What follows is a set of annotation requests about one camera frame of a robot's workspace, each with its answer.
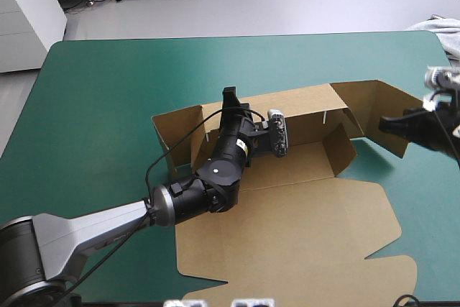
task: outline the green table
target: green table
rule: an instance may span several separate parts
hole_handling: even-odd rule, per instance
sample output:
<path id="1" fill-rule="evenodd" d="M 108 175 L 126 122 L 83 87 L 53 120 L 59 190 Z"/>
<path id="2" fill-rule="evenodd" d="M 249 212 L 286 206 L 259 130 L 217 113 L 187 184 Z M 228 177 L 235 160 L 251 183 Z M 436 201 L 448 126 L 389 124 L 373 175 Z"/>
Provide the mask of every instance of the green table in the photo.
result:
<path id="1" fill-rule="evenodd" d="M 421 97 L 426 66 L 447 64 L 428 32 L 58 43 L 0 160 L 0 222 L 142 198 L 145 168 L 161 153 L 150 117 L 218 101 L 224 86 L 248 96 L 378 78 Z M 414 257 L 422 299 L 458 297 L 454 161 L 415 145 L 399 160 L 367 140 L 355 144 L 359 156 L 342 176 L 382 184 L 402 225 L 402 238 L 377 255 Z M 152 181 L 166 178 L 163 163 Z M 180 275 L 173 229 L 151 228 L 79 292 L 86 301 L 158 301 L 211 284 Z"/>

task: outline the cardboard box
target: cardboard box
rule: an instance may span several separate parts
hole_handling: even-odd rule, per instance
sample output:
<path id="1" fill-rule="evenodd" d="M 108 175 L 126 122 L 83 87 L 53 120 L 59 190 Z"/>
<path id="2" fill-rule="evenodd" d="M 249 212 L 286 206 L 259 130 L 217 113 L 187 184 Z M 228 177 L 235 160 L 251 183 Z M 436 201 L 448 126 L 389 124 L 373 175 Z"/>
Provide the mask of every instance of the cardboard box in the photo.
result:
<path id="1" fill-rule="evenodd" d="M 383 188 L 336 178 L 355 158 L 350 138 L 368 137 L 402 157 L 407 142 L 378 130 L 420 100 L 381 81 L 324 84 L 249 98 L 260 113 L 280 109 L 290 151 L 254 158 L 239 202 L 176 226 L 178 269 L 227 284 L 187 294 L 210 306 L 235 298 L 274 298 L 278 306 L 392 306 L 412 293 L 417 269 L 401 255 L 366 260 L 395 241 L 401 228 Z M 154 116 L 162 146 L 180 139 L 221 102 Z M 197 168 L 216 142 L 220 117 L 206 122 L 167 158 Z"/>

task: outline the white label on camera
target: white label on camera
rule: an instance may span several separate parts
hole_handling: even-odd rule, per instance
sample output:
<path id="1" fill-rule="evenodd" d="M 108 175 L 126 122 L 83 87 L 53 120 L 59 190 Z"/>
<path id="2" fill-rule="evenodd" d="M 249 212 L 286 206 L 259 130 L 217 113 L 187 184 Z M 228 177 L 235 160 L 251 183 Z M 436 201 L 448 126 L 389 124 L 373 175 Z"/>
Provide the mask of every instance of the white label on camera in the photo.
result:
<path id="1" fill-rule="evenodd" d="M 243 142 L 241 139 L 237 139 L 236 140 L 236 145 L 238 145 L 240 148 L 243 149 L 243 151 L 246 153 L 246 157 L 247 157 L 247 153 L 248 153 L 248 148 L 247 148 L 247 145 L 245 142 Z"/>

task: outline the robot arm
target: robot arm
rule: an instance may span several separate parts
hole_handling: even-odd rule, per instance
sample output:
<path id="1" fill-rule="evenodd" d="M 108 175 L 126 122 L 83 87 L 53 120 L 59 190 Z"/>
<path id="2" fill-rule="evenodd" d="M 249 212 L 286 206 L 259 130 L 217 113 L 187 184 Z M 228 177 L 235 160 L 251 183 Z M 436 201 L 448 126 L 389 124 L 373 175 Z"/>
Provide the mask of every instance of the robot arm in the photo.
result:
<path id="1" fill-rule="evenodd" d="M 187 177 L 152 189 L 145 201 L 75 219 L 51 214 L 22 217 L 0 226 L 0 307 L 44 307 L 76 282 L 98 249 L 146 226 L 173 226 L 195 216 L 223 212 L 238 201 L 244 168 L 257 155 L 288 151 L 285 119 L 268 111 L 254 123 L 235 87 L 225 88 L 219 136 L 212 156 Z"/>
<path id="2" fill-rule="evenodd" d="M 425 85 L 433 91 L 423 108 L 406 109 L 399 118 L 382 117 L 379 128 L 459 160 L 460 68 L 428 68 Z"/>

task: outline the white drawer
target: white drawer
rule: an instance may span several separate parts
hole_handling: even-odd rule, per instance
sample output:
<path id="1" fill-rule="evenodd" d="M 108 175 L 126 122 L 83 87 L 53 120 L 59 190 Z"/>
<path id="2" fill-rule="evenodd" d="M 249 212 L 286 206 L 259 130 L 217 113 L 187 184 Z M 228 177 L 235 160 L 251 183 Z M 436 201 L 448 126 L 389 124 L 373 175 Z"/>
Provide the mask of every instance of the white drawer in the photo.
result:
<path id="1" fill-rule="evenodd" d="M 41 68 L 46 54 L 34 32 L 0 36 L 0 73 Z"/>
<path id="2" fill-rule="evenodd" d="M 0 0 L 0 14 L 14 11 L 21 11 L 15 0 Z"/>
<path id="3" fill-rule="evenodd" d="M 20 34 L 22 32 L 33 32 L 27 18 L 22 12 L 7 12 L 0 14 L 0 35 Z"/>

